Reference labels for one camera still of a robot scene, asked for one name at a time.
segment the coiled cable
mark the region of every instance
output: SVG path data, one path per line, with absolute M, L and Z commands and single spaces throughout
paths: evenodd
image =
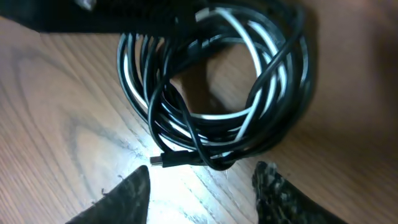
M 268 12 L 243 4 L 210 4 L 196 13 L 197 29 L 188 37 L 144 35 L 138 63 L 137 34 L 121 35 L 122 89 L 164 151 L 151 163 L 225 170 L 239 159 L 271 149 L 301 117 L 314 76 L 303 35 L 304 12 L 271 1 Z M 256 69 L 246 109 L 221 115 L 190 113 L 170 79 L 231 44 L 245 44 Z M 186 151 L 174 151 L 166 142 Z

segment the wooden table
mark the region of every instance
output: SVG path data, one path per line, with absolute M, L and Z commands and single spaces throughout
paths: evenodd
M 398 3 L 304 3 L 318 48 L 304 118 L 280 146 L 225 172 L 151 167 L 148 223 L 256 222 L 258 160 L 349 223 L 398 222 Z M 119 86 L 117 44 L 117 35 L 44 35 L 0 20 L 0 223 L 63 223 L 159 154 Z M 186 93 L 192 110 L 242 107 L 254 81 L 242 54 L 236 46 L 207 77 L 179 80 L 186 90 L 205 84 L 196 91 L 212 98 Z

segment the cable connector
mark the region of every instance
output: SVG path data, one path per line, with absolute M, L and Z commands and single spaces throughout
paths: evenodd
M 150 164 L 163 168 L 180 165 L 205 165 L 197 151 L 164 152 L 160 156 L 151 157 Z

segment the cable bundle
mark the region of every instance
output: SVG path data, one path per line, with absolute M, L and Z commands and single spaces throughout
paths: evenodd
M 301 117 L 313 91 L 313 71 L 302 34 L 304 13 L 298 6 L 266 2 L 266 11 L 242 4 L 210 4 L 196 13 L 196 31 L 188 37 L 144 35 L 138 63 L 137 34 L 122 34 L 121 86 L 164 151 L 151 158 L 153 165 L 226 170 L 239 159 L 271 149 Z M 231 44 L 245 44 L 256 69 L 246 109 L 221 115 L 190 113 L 170 79 Z M 166 141 L 187 150 L 173 151 Z

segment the black object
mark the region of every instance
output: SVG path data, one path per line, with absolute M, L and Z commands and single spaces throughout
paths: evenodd
M 138 32 L 178 37 L 191 31 L 194 10 L 206 0 L 1 0 L 0 16 L 38 32 Z
M 206 145 L 201 141 L 233 141 L 246 116 L 224 120 L 192 117 L 180 93 L 170 84 L 170 79 L 199 60 L 208 58 L 231 44 L 243 43 L 241 36 L 220 16 L 212 16 L 198 23 L 196 31 L 186 38 L 165 38 L 159 48 L 158 37 L 143 35 L 143 41 L 139 46 L 139 62 L 136 65 L 134 52 L 137 32 L 123 34 L 118 48 L 119 79 L 132 107 L 148 123 L 154 141 L 164 151 L 160 157 L 151 158 L 153 165 L 170 167 L 190 164 L 208 165 L 215 170 L 228 169 L 239 159 L 272 149 L 301 117 L 312 97 L 313 59 L 302 33 L 304 12 L 301 7 L 287 6 L 279 0 L 230 0 L 225 3 L 210 2 L 208 6 L 209 10 L 216 7 L 227 8 L 243 24 L 245 21 L 255 21 L 265 27 L 275 40 L 279 52 L 268 64 L 261 57 L 263 73 L 252 87 L 246 107 L 251 106 L 259 89 L 265 91 L 262 92 L 260 104 L 243 138 L 226 145 Z M 248 32 L 259 54 L 270 54 L 259 35 L 253 31 Z M 124 69 L 125 54 L 128 75 Z M 279 95 L 278 91 L 267 112 L 260 117 L 267 100 L 272 73 L 281 63 L 287 70 L 285 94 Z M 148 105 L 147 113 L 134 96 L 129 82 Z M 190 136 L 176 130 L 169 121 L 174 122 Z M 160 136 L 189 151 L 173 151 Z
M 285 180 L 275 164 L 258 162 L 252 184 L 261 224 L 346 224 Z
M 144 224 L 150 194 L 148 168 L 140 166 L 67 224 Z

